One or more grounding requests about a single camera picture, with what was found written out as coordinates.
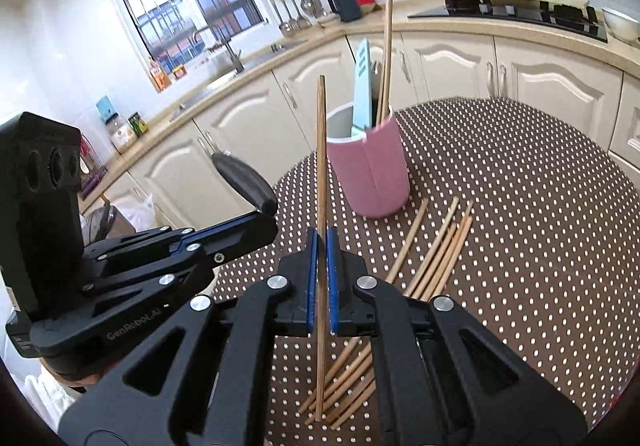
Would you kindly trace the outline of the orange bottle on windowsill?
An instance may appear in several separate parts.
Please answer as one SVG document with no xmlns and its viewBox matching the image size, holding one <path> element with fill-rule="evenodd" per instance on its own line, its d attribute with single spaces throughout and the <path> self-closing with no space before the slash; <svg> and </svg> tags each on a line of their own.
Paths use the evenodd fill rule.
<svg viewBox="0 0 640 446">
<path fill-rule="evenodd" d="M 168 74 L 153 57 L 149 57 L 149 72 L 158 91 L 163 91 L 171 85 Z"/>
</svg>

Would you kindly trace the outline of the pink utensil holder cup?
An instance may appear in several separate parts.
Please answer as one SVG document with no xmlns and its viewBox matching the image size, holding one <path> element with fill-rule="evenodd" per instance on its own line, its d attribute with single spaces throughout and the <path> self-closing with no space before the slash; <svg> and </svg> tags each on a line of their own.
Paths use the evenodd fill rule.
<svg viewBox="0 0 640 446">
<path fill-rule="evenodd" d="M 329 113 L 326 152 L 349 206 L 358 215 L 383 218 L 409 198 L 408 167 L 398 120 L 390 114 L 361 135 L 352 133 L 351 103 Z"/>
</svg>

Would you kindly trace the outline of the light blue spatula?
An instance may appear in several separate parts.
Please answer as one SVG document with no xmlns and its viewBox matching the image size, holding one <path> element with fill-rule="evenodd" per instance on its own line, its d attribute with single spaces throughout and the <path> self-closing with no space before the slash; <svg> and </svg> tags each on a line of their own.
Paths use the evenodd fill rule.
<svg viewBox="0 0 640 446">
<path fill-rule="evenodd" d="M 352 100 L 352 137 L 372 126 L 370 42 L 364 38 L 356 50 L 354 100 Z"/>
</svg>

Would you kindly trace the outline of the green packet on counter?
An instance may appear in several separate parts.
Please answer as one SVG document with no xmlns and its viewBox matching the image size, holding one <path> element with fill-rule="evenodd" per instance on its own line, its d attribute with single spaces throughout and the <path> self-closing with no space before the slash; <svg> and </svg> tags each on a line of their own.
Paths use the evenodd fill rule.
<svg viewBox="0 0 640 446">
<path fill-rule="evenodd" d="M 134 130 L 134 133 L 138 138 L 144 136 L 147 132 L 149 132 L 148 125 L 146 125 L 145 121 L 142 120 L 142 117 L 140 117 L 140 114 L 138 112 L 134 112 L 134 114 L 129 117 L 128 123 Z"/>
</svg>

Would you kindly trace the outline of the cream kitchen cabinets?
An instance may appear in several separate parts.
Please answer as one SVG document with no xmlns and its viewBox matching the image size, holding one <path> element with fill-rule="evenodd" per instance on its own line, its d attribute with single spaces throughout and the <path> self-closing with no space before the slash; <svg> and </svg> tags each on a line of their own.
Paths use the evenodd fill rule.
<svg viewBox="0 0 640 446">
<path fill-rule="evenodd" d="M 227 150 L 278 180 L 314 149 L 317 78 L 326 78 L 330 108 L 352 99 L 358 40 L 337 32 L 302 42 L 206 91 L 118 158 L 81 212 L 104 200 L 151 197 L 161 224 L 195 228 L 245 212 L 209 151 Z M 609 148 L 622 123 L 620 100 L 639 92 L 639 48 L 513 24 L 422 28 L 395 35 L 390 83 L 396 109 L 458 96 L 510 97 Z"/>
</svg>

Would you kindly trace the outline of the red box on counter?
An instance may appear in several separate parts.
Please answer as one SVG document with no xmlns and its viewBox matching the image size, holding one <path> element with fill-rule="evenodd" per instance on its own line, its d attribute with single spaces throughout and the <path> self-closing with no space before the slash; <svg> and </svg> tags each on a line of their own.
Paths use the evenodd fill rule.
<svg viewBox="0 0 640 446">
<path fill-rule="evenodd" d="M 361 13 L 366 16 L 372 12 L 377 12 L 381 10 L 381 6 L 378 4 L 376 0 L 356 0 L 360 7 Z"/>
</svg>

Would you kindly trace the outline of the black gas hob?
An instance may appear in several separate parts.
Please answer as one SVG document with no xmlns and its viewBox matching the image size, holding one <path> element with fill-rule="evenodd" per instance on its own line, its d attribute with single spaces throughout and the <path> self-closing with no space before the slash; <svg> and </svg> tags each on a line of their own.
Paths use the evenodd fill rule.
<svg viewBox="0 0 640 446">
<path fill-rule="evenodd" d="M 590 5 L 572 6 L 548 0 L 444 0 L 442 6 L 409 14 L 409 19 L 446 18 L 515 21 L 557 28 L 607 42 L 605 26 Z"/>
</svg>

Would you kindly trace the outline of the wooden chopstick in holder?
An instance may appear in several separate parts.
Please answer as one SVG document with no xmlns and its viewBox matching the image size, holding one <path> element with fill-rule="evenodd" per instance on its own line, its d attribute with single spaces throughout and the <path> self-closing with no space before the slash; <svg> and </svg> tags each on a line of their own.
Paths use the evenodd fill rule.
<svg viewBox="0 0 640 446">
<path fill-rule="evenodd" d="M 386 0 L 384 21 L 383 68 L 380 91 L 378 92 L 378 114 L 376 125 L 381 125 L 388 117 L 388 99 L 390 99 L 390 73 L 392 73 L 393 54 L 393 3 Z"/>
</svg>

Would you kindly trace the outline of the kitchen sink faucet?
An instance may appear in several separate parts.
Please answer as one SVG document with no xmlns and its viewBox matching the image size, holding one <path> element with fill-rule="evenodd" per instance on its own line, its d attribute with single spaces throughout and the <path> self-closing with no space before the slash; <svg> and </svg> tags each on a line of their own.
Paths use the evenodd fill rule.
<svg viewBox="0 0 640 446">
<path fill-rule="evenodd" d="M 220 50 L 224 50 L 223 56 L 218 56 L 219 61 L 217 62 L 217 68 L 219 72 L 224 71 L 226 68 L 231 68 L 236 74 L 243 73 L 245 71 L 245 66 L 241 61 L 240 52 L 235 52 L 231 46 L 230 38 L 224 34 L 224 31 L 220 26 L 215 24 L 208 24 L 205 28 L 198 28 L 195 30 L 191 39 L 193 42 L 196 41 L 198 36 L 200 36 L 203 32 L 209 31 L 212 33 L 215 42 L 213 45 L 206 46 L 205 51 L 209 54 L 215 54 L 215 52 L 219 52 Z"/>
</svg>

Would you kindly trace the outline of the glass jar on counter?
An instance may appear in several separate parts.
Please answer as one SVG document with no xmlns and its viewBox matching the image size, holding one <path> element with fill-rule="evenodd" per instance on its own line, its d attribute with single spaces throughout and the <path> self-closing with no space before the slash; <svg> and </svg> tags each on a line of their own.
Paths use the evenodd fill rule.
<svg viewBox="0 0 640 446">
<path fill-rule="evenodd" d="M 129 125 L 117 113 L 114 113 L 106 122 L 105 127 L 110 136 L 114 148 L 119 154 L 127 152 L 137 141 L 137 135 Z"/>
</svg>

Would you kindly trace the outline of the white bowl on counter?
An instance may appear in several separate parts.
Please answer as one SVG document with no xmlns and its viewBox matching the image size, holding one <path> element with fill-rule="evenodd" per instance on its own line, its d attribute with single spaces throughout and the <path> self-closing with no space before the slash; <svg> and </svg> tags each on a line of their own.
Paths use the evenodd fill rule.
<svg viewBox="0 0 640 446">
<path fill-rule="evenodd" d="M 611 9 L 602 8 L 603 19 L 613 36 L 621 42 L 633 44 L 639 42 L 640 23 L 628 14 Z"/>
</svg>

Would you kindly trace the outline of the brown polka dot tablecloth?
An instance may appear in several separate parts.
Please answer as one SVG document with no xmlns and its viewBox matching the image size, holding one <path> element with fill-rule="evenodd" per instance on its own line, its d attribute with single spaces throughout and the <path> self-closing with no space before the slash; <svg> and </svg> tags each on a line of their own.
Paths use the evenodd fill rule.
<svg viewBox="0 0 640 446">
<path fill-rule="evenodd" d="M 639 440 L 639 195 L 576 128 L 509 100 L 451 98 L 399 112 L 411 193 L 374 221 L 329 181 L 344 250 L 409 287 L 442 227 L 460 230 L 434 290 L 454 299 L 584 414 L 589 445 Z"/>
</svg>

